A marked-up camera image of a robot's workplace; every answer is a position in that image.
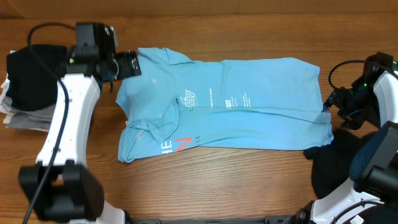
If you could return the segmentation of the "light blue t-shirt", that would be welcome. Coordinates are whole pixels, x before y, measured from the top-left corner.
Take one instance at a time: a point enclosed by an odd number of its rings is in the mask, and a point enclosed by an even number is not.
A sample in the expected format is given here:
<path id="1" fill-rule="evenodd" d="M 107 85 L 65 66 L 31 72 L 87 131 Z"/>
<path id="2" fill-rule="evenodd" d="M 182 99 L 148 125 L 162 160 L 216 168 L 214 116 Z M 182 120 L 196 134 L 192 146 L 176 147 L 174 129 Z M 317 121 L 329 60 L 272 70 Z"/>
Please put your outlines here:
<path id="1" fill-rule="evenodd" d="M 141 48 L 141 74 L 116 98 L 127 116 L 118 158 L 132 162 L 192 147 L 306 150 L 332 142 L 320 69 L 296 58 L 202 62 Z"/>

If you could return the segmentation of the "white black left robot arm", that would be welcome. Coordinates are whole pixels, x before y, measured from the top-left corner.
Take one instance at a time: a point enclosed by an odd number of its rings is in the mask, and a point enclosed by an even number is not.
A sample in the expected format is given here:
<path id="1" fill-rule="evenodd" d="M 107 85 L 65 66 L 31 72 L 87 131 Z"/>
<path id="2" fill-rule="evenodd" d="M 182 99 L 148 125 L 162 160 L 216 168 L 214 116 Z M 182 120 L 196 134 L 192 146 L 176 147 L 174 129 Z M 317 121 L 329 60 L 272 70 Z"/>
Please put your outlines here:
<path id="1" fill-rule="evenodd" d="M 105 82 L 138 76 L 135 52 L 100 62 L 71 59 L 57 82 L 50 129 L 35 165 L 22 166 L 18 181 L 38 219 L 58 223 L 132 223 L 130 214 L 104 199 L 100 182 L 88 170 L 86 145 L 95 106 Z"/>

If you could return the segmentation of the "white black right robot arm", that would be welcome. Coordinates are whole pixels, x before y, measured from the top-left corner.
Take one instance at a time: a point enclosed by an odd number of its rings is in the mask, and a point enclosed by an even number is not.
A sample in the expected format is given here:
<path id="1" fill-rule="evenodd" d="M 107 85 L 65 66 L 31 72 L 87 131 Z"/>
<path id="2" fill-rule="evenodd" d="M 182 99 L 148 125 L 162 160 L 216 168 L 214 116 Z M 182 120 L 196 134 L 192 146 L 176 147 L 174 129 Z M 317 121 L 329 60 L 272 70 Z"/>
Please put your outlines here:
<path id="1" fill-rule="evenodd" d="M 276 223 L 364 223 L 361 212 L 397 199 L 397 171 L 390 167 L 397 154 L 397 62 L 378 52 L 362 64 L 351 88 L 334 88 L 323 109 L 336 106 L 344 128 L 357 130 L 369 121 L 378 132 L 354 155 L 346 181 Z"/>

